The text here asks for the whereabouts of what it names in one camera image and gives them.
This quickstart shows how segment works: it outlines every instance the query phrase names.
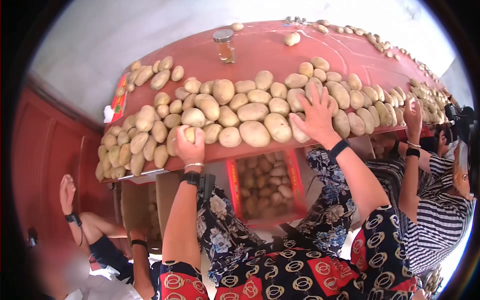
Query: striped shirt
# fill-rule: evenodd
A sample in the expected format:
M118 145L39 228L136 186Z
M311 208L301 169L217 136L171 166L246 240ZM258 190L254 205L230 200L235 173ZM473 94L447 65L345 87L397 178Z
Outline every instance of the striped shirt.
M444 192L453 186L453 160L432 154L427 180L419 178L417 225L408 220L404 237L410 270L435 267L458 246L472 219L475 201Z

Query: silver bracelet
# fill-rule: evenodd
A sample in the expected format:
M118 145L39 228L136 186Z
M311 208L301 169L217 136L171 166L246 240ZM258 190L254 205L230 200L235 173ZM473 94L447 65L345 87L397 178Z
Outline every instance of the silver bracelet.
M186 167L190 167L190 166L201 166L201 167L204 167L205 165L203 163L194 163L194 164L188 164L186 166L184 166L183 168L185 169Z
M414 146L414 147L417 147L417 148L421 148L420 145L415 145L414 143L411 143L410 141L407 141L407 144L409 144L410 146Z

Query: glass jar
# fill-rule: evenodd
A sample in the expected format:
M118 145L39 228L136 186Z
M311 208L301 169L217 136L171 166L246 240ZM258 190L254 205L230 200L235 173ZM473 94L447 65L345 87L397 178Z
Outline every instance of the glass jar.
M225 63L235 63L235 48L232 44L233 30L222 29L213 34L213 41L216 42L218 55Z

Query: jar lid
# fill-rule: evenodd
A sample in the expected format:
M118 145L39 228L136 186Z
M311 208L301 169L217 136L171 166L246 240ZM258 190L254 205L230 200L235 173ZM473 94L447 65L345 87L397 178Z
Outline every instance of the jar lid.
M233 38L233 30L222 29L213 34L213 41L217 43L225 43L231 41Z

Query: red table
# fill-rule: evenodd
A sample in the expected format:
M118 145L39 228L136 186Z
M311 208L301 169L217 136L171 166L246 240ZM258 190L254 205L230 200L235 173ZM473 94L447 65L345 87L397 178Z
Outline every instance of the red table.
M378 84L385 91L400 86L405 92L409 91L409 79L415 78L420 82L426 81L429 86L442 88L432 78L425 77L425 71L418 69L416 63L398 48L390 51L398 54L401 60L389 58L378 52L365 36L337 33L330 27L329 34L323 34L311 26L289 25L283 21L265 21L244 24L243 30L235 33L233 43L237 53L235 64L222 63L218 57L216 44L212 34L222 28L201 32L183 38L140 59L142 65L152 65L155 61L166 56L173 57L173 67L181 65L185 75L179 82L169 81L160 91L170 95L175 100L175 90L183 86L183 81L194 76L199 81L206 82L215 79L229 79L233 83L239 80L254 80L261 70L269 70L274 75L274 81L283 82L291 73L299 70L299 65L310 61L314 56L320 56L330 63L330 71L340 73L344 79L350 73L356 73L363 85ZM300 33L300 43L288 47L284 44L285 36L292 31ZM160 92L150 88L150 80L129 93L125 116L108 125L121 126L125 118L135 114L143 105L153 105L155 95ZM390 132L405 127L378 127L375 133ZM205 146L205 163L227 158L254 156L262 153L278 151L284 148L302 147L316 144L308 141L300 144L292 138L288 143L280 144L272 140L267 147L254 148L244 142L235 148L225 148L219 143ZM170 157L165 164L169 171L183 168L183 163L177 157ZM144 172L155 170L153 162L146 162Z

